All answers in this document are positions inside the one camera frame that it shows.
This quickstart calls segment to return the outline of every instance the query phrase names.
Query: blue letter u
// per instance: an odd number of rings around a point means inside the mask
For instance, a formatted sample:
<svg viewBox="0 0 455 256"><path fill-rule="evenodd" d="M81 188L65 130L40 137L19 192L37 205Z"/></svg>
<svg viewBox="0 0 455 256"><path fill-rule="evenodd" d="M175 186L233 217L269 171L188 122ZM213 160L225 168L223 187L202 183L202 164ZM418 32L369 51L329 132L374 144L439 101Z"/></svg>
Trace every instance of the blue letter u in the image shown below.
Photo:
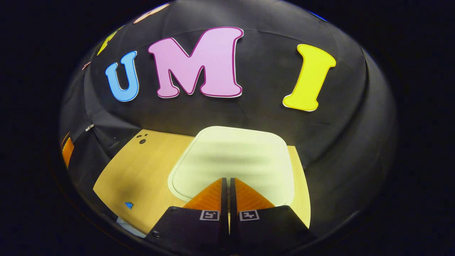
<svg viewBox="0 0 455 256"><path fill-rule="evenodd" d="M139 82L137 80L136 67L134 66L134 58L137 55L137 51L132 51L125 54L120 63L125 66L126 77L128 79L128 88L123 90L120 88L117 78L117 63L112 63L106 69L107 80L111 87L112 94L114 97L122 102L133 100L139 92Z"/></svg>

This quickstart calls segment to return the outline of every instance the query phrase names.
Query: letter m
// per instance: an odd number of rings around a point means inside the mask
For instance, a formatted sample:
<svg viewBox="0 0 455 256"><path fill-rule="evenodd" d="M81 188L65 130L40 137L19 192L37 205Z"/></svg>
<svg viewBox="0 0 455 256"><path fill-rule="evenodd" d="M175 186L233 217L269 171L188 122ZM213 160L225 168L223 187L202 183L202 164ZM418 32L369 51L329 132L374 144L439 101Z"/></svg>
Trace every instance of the letter m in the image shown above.
<svg viewBox="0 0 455 256"><path fill-rule="evenodd" d="M205 31L199 38L191 55L173 38L165 38L150 45L162 98L176 97L180 91L172 84L171 74L183 90L191 95L197 79L204 69L202 94L211 97L238 97L242 88L235 79L235 46L243 36L243 30L235 27L218 27Z"/></svg>

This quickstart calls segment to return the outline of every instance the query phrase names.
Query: wooden board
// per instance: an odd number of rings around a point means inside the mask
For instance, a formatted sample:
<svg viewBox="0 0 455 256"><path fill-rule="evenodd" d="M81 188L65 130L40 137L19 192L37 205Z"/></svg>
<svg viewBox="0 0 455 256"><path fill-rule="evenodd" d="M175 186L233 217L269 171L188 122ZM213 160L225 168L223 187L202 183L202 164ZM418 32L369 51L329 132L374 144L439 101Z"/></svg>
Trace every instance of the wooden board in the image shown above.
<svg viewBox="0 0 455 256"><path fill-rule="evenodd" d="M186 204L171 193L167 179L193 138L141 130L109 162L93 190L116 215L147 234L169 206ZM295 189L294 200L289 206L309 227L308 187L297 150L294 146L288 146L288 150ZM133 207L129 209L126 202L133 203Z"/></svg>

